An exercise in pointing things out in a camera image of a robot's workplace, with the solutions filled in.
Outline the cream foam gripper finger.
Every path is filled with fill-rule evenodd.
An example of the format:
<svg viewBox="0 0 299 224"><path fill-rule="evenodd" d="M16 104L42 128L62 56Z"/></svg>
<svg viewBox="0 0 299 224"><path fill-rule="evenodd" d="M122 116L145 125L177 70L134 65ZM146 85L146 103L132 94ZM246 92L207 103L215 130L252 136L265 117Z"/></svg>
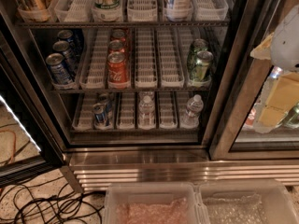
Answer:
<svg viewBox="0 0 299 224"><path fill-rule="evenodd" d="M273 39L273 33L268 35L256 48L250 52L250 56L258 60L270 60L270 47Z"/></svg>

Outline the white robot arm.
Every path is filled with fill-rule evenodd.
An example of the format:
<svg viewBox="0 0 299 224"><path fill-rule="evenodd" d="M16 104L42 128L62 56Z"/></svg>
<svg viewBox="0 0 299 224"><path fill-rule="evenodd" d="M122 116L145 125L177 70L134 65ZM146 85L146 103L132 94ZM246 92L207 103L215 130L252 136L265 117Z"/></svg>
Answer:
<svg viewBox="0 0 299 224"><path fill-rule="evenodd" d="M299 71L299 5L294 6L275 31L250 52L284 70Z"/></svg>

